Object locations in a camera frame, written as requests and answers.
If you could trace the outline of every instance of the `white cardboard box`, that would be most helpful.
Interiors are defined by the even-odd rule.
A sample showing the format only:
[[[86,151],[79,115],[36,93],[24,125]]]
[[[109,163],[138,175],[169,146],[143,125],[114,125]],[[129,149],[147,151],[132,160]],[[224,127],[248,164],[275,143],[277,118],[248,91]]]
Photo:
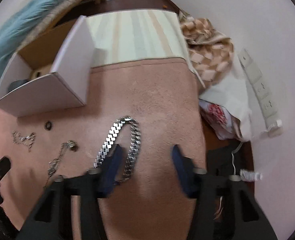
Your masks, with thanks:
[[[39,36],[11,57],[0,80],[0,108],[20,117],[86,105],[93,53],[85,16]],[[12,82],[47,65],[48,73],[7,93]]]

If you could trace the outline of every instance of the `power strip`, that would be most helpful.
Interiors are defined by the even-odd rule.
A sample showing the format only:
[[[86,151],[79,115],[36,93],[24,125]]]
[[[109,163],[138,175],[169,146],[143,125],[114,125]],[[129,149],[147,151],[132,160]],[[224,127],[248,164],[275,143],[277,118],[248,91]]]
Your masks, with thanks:
[[[265,132],[269,137],[280,135],[283,132],[282,121],[278,115],[278,108],[273,100],[272,92],[261,70],[246,49],[243,48],[238,57],[261,107],[267,128]]]

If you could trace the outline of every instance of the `blue fluffy fabric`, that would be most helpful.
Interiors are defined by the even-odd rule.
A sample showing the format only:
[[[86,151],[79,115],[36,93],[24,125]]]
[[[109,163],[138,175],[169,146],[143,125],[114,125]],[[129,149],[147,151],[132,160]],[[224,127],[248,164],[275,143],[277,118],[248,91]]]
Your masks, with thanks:
[[[63,0],[31,0],[0,28],[0,79],[15,50],[30,31]]]

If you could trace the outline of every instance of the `silver chain necklace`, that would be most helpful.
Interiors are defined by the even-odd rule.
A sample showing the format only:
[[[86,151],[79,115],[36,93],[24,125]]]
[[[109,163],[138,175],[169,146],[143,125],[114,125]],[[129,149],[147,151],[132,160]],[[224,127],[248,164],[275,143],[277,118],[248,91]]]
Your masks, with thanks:
[[[61,161],[61,159],[63,158],[66,150],[69,149],[70,151],[76,152],[78,150],[78,146],[77,143],[75,141],[68,141],[65,143],[61,144],[61,149],[60,149],[60,153],[58,154],[58,157],[56,157],[54,160],[52,160],[49,163],[49,168],[48,168],[48,179],[46,181],[46,184],[49,182],[50,178],[56,173],[57,169],[58,169],[58,165]]]
[[[108,152],[112,148],[112,145],[114,144],[118,133],[120,132],[123,125],[125,124],[131,125],[131,146],[129,149],[129,153],[126,157],[122,179],[118,180],[117,183],[121,183],[128,180],[134,171],[135,162],[136,162],[137,156],[140,151],[140,146],[141,146],[141,133],[140,133],[137,120],[134,120],[133,118],[129,116],[125,116],[125,117],[122,117],[120,120],[116,120],[116,123],[113,123],[113,126],[111,126],[111,129],[109,131],[109,134],[107,135],[106,141],[102,145],[102,148],[99,150],[94,162],[94,168],[100,167],[102,165],[105,157],[107,156]],[[59,155],[54,160],[52,160],[52,162],[49,163],[48,179],[45,185],[47,185],[50,178],[56,173],[58,169],[58,165],[60,161],[62,160],[67,149],[70,149],[71,151],[77,151],[78,146],[75,141],[68,141],[68,142],[62,143]]]
[[[125,116],[122,117],[120,120],[116,120],[116,122],[113,123],[113,126],[111,126],[109,134],[107,135],[106,140],[103,143],[102,148],[99,150],[94,162],[94,168],[102,165],[105,157],[112,148],[112,145],[114,144],[115,139],[118,136],[121,128],[125,124],[131,125],[131,146],[129,148],[129,153],[126,157],[122,179],[118,180],[118,183],[124,182],[131,177],[134,171],[136,159],[140,152],[141,133],[137,120],[134,120],[130,116]]]
[[[36,138],[36,133],[35,132],[31,133],[28,136],[21,137],[21,133],[19,133],[17,131],[13,131],[12,136],[13,136],[13,143],[15,143],[15,144],[23,144],[23,145],[28,147],[29,152],[31,151],[31,148],[32,148],[33,143],[34,143],[35,138]]]

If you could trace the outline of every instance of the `pink rug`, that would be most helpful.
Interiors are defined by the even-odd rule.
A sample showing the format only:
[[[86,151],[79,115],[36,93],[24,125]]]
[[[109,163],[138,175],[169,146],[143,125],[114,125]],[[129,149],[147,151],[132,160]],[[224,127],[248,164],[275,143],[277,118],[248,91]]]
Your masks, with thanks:
[[[0,110],[0,158],[8,156],[12,162],[1,181],[2,206],[17,228],[42,194],[48,163],[57,157],[61,143],[75,140],[79,150],[65,154],[57,174],[84,174],[93,166],[110,126],[125,115],[140,123],[142,148],[132,178],[99,201],[108,239],[186,238],[195,201],[182,193],[171,149],[179,144],[199,167],[205,167],[206,160],[197,82],[181,58],[94,68],[88,104],[82,108],[18,119]],[[53,122],[51,131],[44,129],[48,120]],[[36,132],[31,152],[13,144],[13,130],[23,136]],[[129,135],[130,129],[125,127],[116,140],[125,153]],[[73,224],[75,239],[80,239],[78,224]]]

